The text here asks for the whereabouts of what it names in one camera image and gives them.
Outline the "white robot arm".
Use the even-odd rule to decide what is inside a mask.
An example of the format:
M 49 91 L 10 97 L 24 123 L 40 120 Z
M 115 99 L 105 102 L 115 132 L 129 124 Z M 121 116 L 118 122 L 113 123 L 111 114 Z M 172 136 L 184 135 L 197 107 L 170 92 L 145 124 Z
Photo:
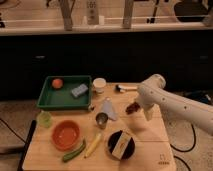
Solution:
M 213 135 L 213 106 L 165 91 L 165 86 L 166 81 L 160 74 L 154 74 L 138 85 L 135 101 L 144 109 L 146 118 L 152 118 L 148 111 L 157 104 Z

